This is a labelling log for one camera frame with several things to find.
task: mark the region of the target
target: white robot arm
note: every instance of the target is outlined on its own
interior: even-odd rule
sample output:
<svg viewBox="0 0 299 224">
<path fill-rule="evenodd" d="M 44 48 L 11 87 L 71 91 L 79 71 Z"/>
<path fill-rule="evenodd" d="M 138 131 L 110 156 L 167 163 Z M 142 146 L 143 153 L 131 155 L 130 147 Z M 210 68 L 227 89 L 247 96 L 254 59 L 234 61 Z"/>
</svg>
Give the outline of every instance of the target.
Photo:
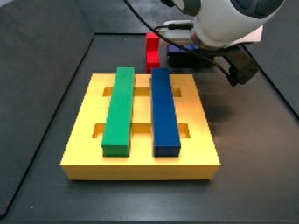
<svg viewBox="0 0 299 224">
<path fill-rule="evenodd" d="M 219 50 L 241 43 L 258 42 L 263 24 L 277 14 L 285 0 L 162 0 L 185 14 L 194 16 L 189 31 L 162 29 L 177 43 L 191 41 L 205 50 Z"/>
<path fill-rule="evenodd" d="M 277 14 L 286 0 L 161 0 L 177 6 L 191 20 L 169 21 L 157 29 L 143 20 L 132 5 L 124 0 L 147 28 L 169 44 L 177 46 L 199 60 L 209 61 L 226 74 L 231 86 L 245 85 L 258 73 L 258 63 L 239 44 L 259 42 L 263 25 Z M 197 52 L 183 45 L 197 44 Z M 210 57 L 223 57 L 226 69 Z"/>
</svg>

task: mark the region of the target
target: yellow wooden block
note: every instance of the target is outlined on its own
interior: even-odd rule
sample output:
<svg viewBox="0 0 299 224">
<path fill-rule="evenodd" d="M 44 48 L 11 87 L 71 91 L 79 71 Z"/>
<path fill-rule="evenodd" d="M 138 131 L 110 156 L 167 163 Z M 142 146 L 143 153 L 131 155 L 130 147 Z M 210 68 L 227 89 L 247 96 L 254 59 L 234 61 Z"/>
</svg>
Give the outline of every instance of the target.
<svg viewBox="0 0 299 224">
<path fill-rule="evenodd" d="M 135 76 L 130 157 L 103 157 L 100 142 L 115 75 L 92 75 L 60 161 L 70 179 L 213 179 L 221 167 L 221 161 L 193 75 L 171 75 L 182 136 L 179 157 L 154 157 L 150 79 L 150 74 Z"/>
</svg>

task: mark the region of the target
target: green block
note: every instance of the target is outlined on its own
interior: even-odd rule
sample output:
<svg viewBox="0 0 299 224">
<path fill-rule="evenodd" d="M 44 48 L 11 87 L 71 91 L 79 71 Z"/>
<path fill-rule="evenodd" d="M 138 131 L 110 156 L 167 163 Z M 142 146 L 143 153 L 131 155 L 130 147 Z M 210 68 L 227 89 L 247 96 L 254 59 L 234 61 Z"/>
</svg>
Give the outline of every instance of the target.
<svg viewBox="0 0 299 224">
<path fill-rule="evenodd" d="M 115 86 L 107 112 L 107 124 L 102 140 L 104 157 L 130 156 L 131 121 L 134 112 L 135 69 L 116 69 Z"/>
</svg>

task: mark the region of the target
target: blue bar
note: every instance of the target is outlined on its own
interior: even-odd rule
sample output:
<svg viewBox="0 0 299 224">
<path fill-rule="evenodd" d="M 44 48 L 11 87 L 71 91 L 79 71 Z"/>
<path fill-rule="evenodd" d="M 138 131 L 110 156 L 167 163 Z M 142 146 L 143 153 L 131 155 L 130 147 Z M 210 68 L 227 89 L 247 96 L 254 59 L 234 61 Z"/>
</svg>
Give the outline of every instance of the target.
<svg viewBox="0 0 299 224">
<path fill-rule="evenodd" d="M 154 156 L 179 157 L 182 141 L 174 106 L 170 70 L 153 69 Z"/>
</svg>

